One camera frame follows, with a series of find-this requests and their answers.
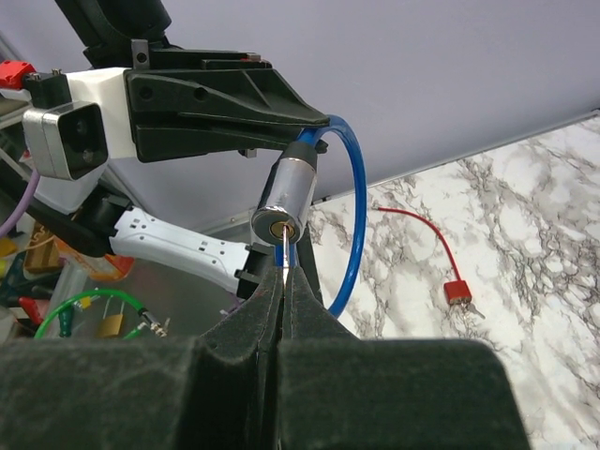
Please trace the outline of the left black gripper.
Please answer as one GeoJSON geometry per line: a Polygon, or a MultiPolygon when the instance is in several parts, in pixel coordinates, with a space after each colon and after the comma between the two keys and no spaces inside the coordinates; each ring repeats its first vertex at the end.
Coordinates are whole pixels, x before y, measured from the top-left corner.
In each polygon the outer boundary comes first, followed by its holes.
{"type": "Polygon", "coordinates": [[[186,50],[165,39],[131,39],[88,47],[83,54],[93,68],[154,69],[124,72],[133,141],[144,163],[283,150],[302,128],[330,123],[254,52],[186,50]]]}

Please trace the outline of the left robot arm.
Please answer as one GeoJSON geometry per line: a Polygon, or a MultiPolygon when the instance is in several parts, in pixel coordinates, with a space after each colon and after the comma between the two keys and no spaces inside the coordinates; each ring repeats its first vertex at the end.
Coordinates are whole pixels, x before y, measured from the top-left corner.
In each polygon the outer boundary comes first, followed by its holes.
{"type": "Polygon", "coordinates": [[[159,1],[62,1],[90,63],[23,79],[32,108],[22,120],[37,172],[58,199],[36,216],[90,256],[161,263],[216,283],[241,299],[260,284],[282,236],[302,239],[322,142],[299,142],[330,119],[250,52],[185,50],[166,37],[159,1]],[[109,163],[155,163],[269,149],[279,153],[252,223],[257,245],[217,240],[162,221],[100,183],[109,163]]]}

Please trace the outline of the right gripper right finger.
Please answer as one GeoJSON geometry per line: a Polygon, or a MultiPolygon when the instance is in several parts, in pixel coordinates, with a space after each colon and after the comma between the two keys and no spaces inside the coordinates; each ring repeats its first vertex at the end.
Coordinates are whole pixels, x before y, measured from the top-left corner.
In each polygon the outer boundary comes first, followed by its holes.
{"type": "Polygon", "coordinates": [[[294,268],[277,346],[286,449],[526,449],[500,359],[472,339],[362,340],[294,268]]]}

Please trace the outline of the blue cable lock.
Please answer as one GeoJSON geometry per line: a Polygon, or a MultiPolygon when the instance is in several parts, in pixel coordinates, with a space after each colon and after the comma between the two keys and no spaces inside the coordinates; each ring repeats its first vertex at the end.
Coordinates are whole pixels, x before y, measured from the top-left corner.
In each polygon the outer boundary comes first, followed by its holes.
{"type": "Polygon", "coordinates": [[[367,170],[360,143],[343,118],[330,115],[329,125],[304,128],[288,144],[270,169],[258,206],[250,219],[256,237],[276,248],[276,264],[282,263],[282,226],[289,225],[292,262],[299,257],[300,239],[314,231],[318,254],[322,256],[326,237],[336,243],[348,257],[336,292],[326,295],[325,305],[336,318],[342,316],[351,302],[353,288],[359,279],[360,265],[368,236],[367,170]],[[326,136],[336,136],[345,148],[351,169],[352,190],[331,200],[313,204],[318,176],[317,145],[326,136]]]}

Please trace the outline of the red cable lock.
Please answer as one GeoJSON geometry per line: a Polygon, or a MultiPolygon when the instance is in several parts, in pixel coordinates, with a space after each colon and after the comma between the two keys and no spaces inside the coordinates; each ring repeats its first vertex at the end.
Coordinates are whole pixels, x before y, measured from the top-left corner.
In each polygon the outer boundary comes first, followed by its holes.
{"type": "Polygon", "coordinates": [[[403,216],[414,218],[414,219],[420,221],[421,223],[423,223],[424,225],[426,225],[427,227],[429,227],[431,229],[431,231],[436,235],[436,237],[438,238],[440,243],[442,244],[442,247],[448,258],[452,272],[454,274],[454,278],[452,280],[446,281],[443,284],[443,291],[444,291],[444,295],[446,298],[446,303],[449,306],[461,305],[461,306],[466,307],[467,305],[469,305],[472,302],[473,296],[472,296],[470,287],[469,287],[467,281],[464,280],[462,278],[462,276],[460,275],[456,260],[454,258],[454,254],[453,254],[451,248],[449,247],[442,232],[439,230],[439,228],[435,224],[433,224],[430,220],[428,220],[425,217],[419,216],[418,214],[416,214],[414,212],[403,210],[403,209],[376,206],[375,210],[379,211],[379,212],[383,212],[383,213],[400,214],[403,216]]]}

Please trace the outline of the silver key bunch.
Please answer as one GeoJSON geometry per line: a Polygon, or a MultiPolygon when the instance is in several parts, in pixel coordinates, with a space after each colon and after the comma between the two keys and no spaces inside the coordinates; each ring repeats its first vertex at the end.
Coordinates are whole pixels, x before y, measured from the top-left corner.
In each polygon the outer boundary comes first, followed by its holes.
{"type": "Polygon", "coordinates": [[[290,241],[292,230],[293,229],[287,224],[284,224],[282,226],[282,263],[281,263],[281,268],[282,268],[283,287],[286,287],[286,285],[287,285],[290,268],[291,268],[291,262],[292,262],[291,241],[290,241]]]}
{"type": "Polygon", "coordinates": [[[473,303],[456,304],[452,306],[452,310],[461,313],[467,320],[484,321],[486,319],[486,315],[473,303]]]}

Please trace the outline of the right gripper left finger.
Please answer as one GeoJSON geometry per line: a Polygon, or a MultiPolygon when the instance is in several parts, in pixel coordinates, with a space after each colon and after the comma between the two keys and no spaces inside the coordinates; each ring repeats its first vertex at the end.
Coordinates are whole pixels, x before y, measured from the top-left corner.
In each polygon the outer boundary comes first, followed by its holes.
{"type": "Polygon", "coordinates": [[[274,449],[282,274],[196,337],[18,339],[1,349],[5,449],[274,449]]]}

